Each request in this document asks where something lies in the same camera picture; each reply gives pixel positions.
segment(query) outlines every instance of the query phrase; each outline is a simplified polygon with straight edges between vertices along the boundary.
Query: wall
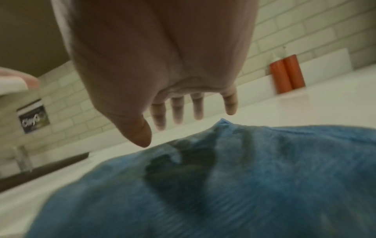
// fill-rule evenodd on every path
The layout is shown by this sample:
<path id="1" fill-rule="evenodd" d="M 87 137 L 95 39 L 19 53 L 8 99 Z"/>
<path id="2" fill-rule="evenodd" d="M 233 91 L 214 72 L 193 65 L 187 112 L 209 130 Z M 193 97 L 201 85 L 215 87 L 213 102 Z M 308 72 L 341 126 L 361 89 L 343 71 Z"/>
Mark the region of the wall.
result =
<path id="1" fill-rule="evenodd" d="M 253 43 L 237 84 L 265 76 L 271 52 L 282 54 L 284 47 L 298 54 L 300 62 L 346 47 L 355 68 L 372 64 L 376 62 L 376 1 L 260 0 Z M 14 144 L 36 154 L 114 128 L 93 108 L 71 62 L 40 80 L 40 90 L 0 100 L 0 157 L 10 156 L 6 149 Z M 51 125 L 24 135 L 15 110 L 38 98 Z"/>

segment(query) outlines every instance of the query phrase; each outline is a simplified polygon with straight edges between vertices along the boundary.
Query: blue cloth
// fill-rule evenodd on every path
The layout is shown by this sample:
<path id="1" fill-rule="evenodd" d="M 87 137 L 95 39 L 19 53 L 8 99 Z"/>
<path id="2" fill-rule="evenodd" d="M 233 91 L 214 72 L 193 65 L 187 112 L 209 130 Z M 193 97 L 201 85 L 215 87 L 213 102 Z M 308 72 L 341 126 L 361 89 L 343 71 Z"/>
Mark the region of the blue cloth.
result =
<path id="1" fill-rule="evenodd" d="M 376 131 L 221 120 L 102 163 L 26 235 L 76 237 L 376 237 Z"/>

